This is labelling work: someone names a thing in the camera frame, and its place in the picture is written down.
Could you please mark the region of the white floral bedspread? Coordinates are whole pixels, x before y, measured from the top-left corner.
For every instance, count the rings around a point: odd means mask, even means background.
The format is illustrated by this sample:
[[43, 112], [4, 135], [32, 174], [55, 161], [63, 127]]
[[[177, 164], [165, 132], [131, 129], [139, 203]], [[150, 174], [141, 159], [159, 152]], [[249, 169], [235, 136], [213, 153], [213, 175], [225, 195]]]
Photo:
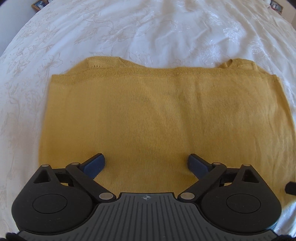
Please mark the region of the white floral bedspread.
[[295, 111], [295, 29], [264, 1], [53, 1], [1, 55], [1, 234], [38, 165], [52, 75], [91, 56], [148, 67], [254, 61], [281, 78]]

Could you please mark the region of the mustard yellow knit sweater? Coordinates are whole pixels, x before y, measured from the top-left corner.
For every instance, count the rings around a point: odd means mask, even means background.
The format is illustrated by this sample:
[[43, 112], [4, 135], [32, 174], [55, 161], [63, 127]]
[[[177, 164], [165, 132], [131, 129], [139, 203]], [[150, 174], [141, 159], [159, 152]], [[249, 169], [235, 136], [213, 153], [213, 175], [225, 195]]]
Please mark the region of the mustard yellow knit sweater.
[[96, 181], [120, 192], [180, 193], [196, 182], [187, 158], [254, 166], [282, 206], [295, 202], [295, 127], [279, 78], [254, 62], [148, 68], [90, 57], [53, 75], [40, 164], [63, 168], [97, 153]]

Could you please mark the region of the wooden picture frame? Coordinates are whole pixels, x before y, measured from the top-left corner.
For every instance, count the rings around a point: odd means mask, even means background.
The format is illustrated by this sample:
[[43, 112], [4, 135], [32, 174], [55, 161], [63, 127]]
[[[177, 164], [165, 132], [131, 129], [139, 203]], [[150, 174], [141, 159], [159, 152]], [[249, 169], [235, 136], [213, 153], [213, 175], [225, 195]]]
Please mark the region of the wooden picture frame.
[[36, 10], [36, 11], [40, 11], [41, 9], [43, 9], [45, 6], [47, 6], [49, 3], [47, 0], [37, 0], [35, 3], [33, 3], [31, 5], [31, 7]]

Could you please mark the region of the small framed photo right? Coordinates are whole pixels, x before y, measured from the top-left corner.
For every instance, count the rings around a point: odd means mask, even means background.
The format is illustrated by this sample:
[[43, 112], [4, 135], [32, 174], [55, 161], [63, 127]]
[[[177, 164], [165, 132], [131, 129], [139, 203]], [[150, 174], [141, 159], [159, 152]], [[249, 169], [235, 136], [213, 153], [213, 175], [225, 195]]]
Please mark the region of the small framed photo right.
[[280, 14], [280, 15], [282, 14], [282, 12], [283, 12], [283, 6], [280, 5], [278, 2], [276, 2], [274, 0], [271, 0], [269, 5], [278, 14]]

